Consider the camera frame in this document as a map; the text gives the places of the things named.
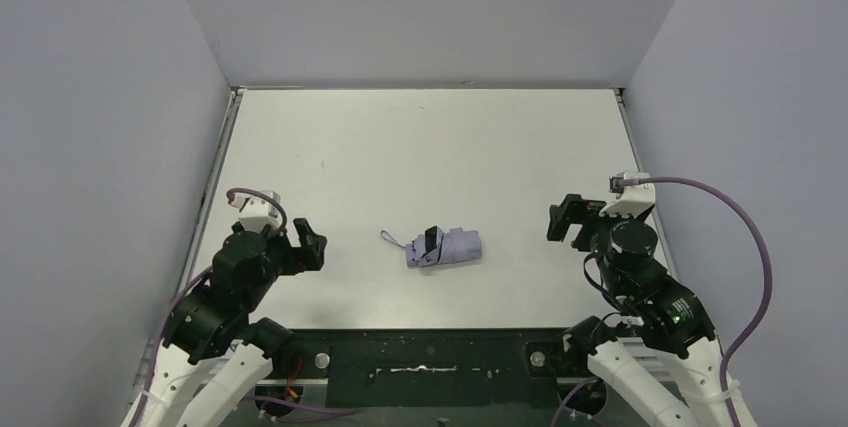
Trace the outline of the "lavender folding umbrella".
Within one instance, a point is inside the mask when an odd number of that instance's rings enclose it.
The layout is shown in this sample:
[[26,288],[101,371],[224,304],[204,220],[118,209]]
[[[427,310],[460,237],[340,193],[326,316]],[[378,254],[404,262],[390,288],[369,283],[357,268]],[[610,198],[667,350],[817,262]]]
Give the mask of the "lavender folding umbrella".
[[382,230],[380,236],[404,251],[409,269],[461,264],[483,257],[482,239],[477,230],[451,228],[444,231],[432,226],[405,244],[398,242],[386,230]]

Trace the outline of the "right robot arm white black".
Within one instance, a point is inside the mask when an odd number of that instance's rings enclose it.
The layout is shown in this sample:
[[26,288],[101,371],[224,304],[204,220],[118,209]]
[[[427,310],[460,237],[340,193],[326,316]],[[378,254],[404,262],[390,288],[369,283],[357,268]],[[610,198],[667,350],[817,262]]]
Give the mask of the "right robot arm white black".
[[753,426],[738,382],[722,369],[706,309],[655,257],[659,236],[647,222],[655,202],[651,189],[625,188],[610,203],[568,194],[550,206],[546,237],[561,242],[578,226],[571,245],[600,274],[591,286],[667,368],[678,391],[650,374],[599,317],[568,328],[563,347],[579,354],[589,372],[650,426]]

